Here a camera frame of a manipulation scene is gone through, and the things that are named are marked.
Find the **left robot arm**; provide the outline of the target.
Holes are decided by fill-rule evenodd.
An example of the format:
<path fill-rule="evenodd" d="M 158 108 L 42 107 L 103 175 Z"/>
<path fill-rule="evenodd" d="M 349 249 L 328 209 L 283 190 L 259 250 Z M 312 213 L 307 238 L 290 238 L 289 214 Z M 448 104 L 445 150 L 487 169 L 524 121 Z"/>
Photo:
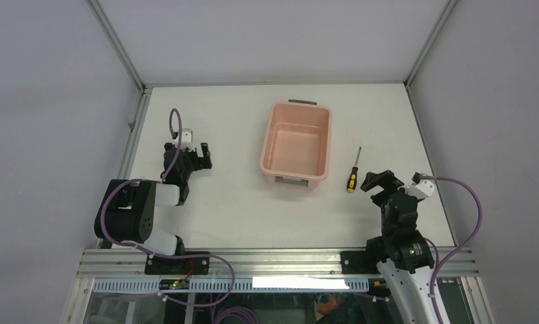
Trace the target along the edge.
<path fill-rule="evenodd" d="M 156 207 L 182 206 L 190 193 L 193 172 L 211 169 L 211 152 L 201 143 L 202 156 L 186 145 L 164 145 L 165 183 L 155 180 L 129 182 L 112 179 L 95 218 L 96 237 L 119 246 L 141 248 L 149 254 L 181 256 L 185 247 L 180 236 L 169 234 L 154 224 Z"/>

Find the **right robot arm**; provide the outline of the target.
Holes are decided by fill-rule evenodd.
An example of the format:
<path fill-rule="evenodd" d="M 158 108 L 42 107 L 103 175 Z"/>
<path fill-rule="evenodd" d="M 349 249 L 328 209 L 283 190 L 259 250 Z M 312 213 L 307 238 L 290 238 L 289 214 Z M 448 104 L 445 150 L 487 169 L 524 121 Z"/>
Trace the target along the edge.
<path fill-rule="evenodd" d="M 369 239 L 366 251 L 385 279 L 406 323 L 448 323 L 436 287 L 437 262 L 431 247 L 417 229 L 418 204 L 431 197 L 436 186 L 421 174 L 405 185 L 392 171 L 368 172 L 361 185 L 381 211 L 381 234 Z"/>

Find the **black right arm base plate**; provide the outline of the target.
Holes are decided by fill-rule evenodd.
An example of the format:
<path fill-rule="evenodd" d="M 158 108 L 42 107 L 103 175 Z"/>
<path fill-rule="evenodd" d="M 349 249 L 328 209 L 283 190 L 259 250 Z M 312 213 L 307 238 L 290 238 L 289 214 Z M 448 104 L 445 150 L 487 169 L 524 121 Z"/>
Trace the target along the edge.
<path fill-rule="evenodd" d="M 344 250 L 340 252 L 340 264 L 344 275 L 380 274 L 377 263 L 379 256 L 367 250 Z"/>

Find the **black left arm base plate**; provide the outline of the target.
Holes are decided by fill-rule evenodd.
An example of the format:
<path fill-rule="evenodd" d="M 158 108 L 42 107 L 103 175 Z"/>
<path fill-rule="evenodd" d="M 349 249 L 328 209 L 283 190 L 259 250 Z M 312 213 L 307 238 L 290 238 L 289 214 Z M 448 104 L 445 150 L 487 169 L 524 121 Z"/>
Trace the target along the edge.
<path fill-rule="evenodd" d="M 207 275 L 209 273 L 210 258 L 207 251 L 190 252 L 190 255 L 199 255 L 189 259 L 165 259 L 154 256 L 147 257 L 145 275 Z"/>

